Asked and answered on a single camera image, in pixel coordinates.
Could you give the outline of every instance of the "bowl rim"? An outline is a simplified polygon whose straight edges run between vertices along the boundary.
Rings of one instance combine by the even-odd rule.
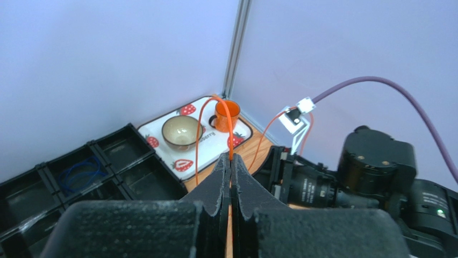
[[[162,129],[161,129],[162,137],[164,138],[164,140],[165,140],[167,143],[172,144],[172,145],[174,145],[174,146],[191,146],[191,145],[193,145],[193,144],[196,144],[197,141],[200,141],[200,140],[201,140],[201,138],[202,138],[202,136],[203,136],[203,134],[204,134],[204,126],[203,126],[202,124],[200,124],[200,125],[201,125],[201,129],[199,130],[199,131],[200,131],[199,139],[197,139],[197,141],[192,142],[192,143],[190,143],[190,144],[175,144],[175,143],[169,141],[169,140],[165,137],[165,135],[164,135],[164,126],[166,125],[166,123],[169,122],[169,121],[172,120],[172,119],[177,119],[177,118],[179,118],[179,117],[188,117],[188,118],[191,118],[191,119],[195,120],[198,124],[200,124],[200,123],[199,123],[199,120],[197,120],[196,118],[190,117],[190,116],[185,116],[185,115],[182,115],[182,114],[179,115],[179,116],[171,117],[171,118],[167,119],[167,121],[165,121],[164,124],[162,125]]]

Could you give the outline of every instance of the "orange cup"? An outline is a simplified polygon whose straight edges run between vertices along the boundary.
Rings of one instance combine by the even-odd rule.
[[[237,120],[239,119],[240,106],[234,101],[224,101],[229,108],[229,113],[231,114],[232,121],[232,130],[234,130]],[[226,116],[226,111],[221,102],[218,102],[214,109],[214,115],[209,119],[209,125],[216,130],[228,133],[229,132],[229,123]]]

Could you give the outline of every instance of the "bowl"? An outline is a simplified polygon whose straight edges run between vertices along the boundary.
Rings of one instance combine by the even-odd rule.
[[[199,139],[196,139],[197,125],[199,129]],[[187,151],[194,148],[196,141],[202,138],[204,128],[194,117],[176,116],[169,118],[162,125],[162,137],[172,149]]]

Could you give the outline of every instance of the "white wall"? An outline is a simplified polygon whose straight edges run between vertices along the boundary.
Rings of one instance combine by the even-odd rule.
[[[253,1],[232,98],[265,127],[286,105],[344,80],[389,78],[413,94],[458,162],[458,2]],[[318,104],[305,157],[335,169],[359,125],[414,145],[419,177],[458,190],[410,104],[377,83],[350,86]],[[271,130],[291,145],[279,122]]]
[[[0,1],[0,182],[220,93],[238,1]]]

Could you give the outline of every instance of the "cup rim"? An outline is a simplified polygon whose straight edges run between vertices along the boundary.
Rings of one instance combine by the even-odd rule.
[[[228,100],[228,99],[225,99],[224,102],[231,102],[231,103],[234,103],[234,104],[237,105],[237,107],[239,108],[239,112],[238,112],[237,114],[231,116],[231,118],[234,118],[234,117],[240,115],[241,108],[240,108],[240,105],[237,104],[237,102],[235,102],[235,101],[230,101],[230,100]],[[224,112],[223,114],[221,114],[221,113],[218,112],[218,110],[216,109],[216,106],[215,106],[214,108],[215,108],[215,111],[216,111],[218,114],[220,114],[220,115],[223,116],[223,117],[227,117],[227,116],[226,116],[226,112]]]
[[[179,116],[171,117],[171,118],[167,119],[167,121],[165,121],[164,124],[162,125],[162,129],[161,129],[162,137],[164,138],[164,140],[165,140],[167,143],[172,144],[172,145],[174,145],[174,146],[183,146],[183,147],[184,147],[184,146],[191,146],[191,145],[193,145],[193,144],[196,144],[196,142],[197,142],[197,141],[200,141],[200,139],[202,138],[202,136],[203,136],[203,134],[204,134],[204,127],[203,127],[202,124],[200,124],[200,125],[201,125],[201,129],[199,130],[199,131],[200,131],[199,139],[197,139],[195,142],[192,142],[192,143],[190,143],[190,144],[175,144],[175,143],[171,142],[170,140],[168,140],[168,139],[166,138],[166,136],[164,135],[164,127],[165,127],[166,123],[169,122],[169,121],[172,120],[172,119],[177,119],[177,118],[179,118],[179,117],[191,118],[191,119],[195,120],[195,121],[199,124],[199,120],[197,120],[197,119],[194,118],[194,117],[185,116],[185,115],[182,115],[182,114],[179,115]]]

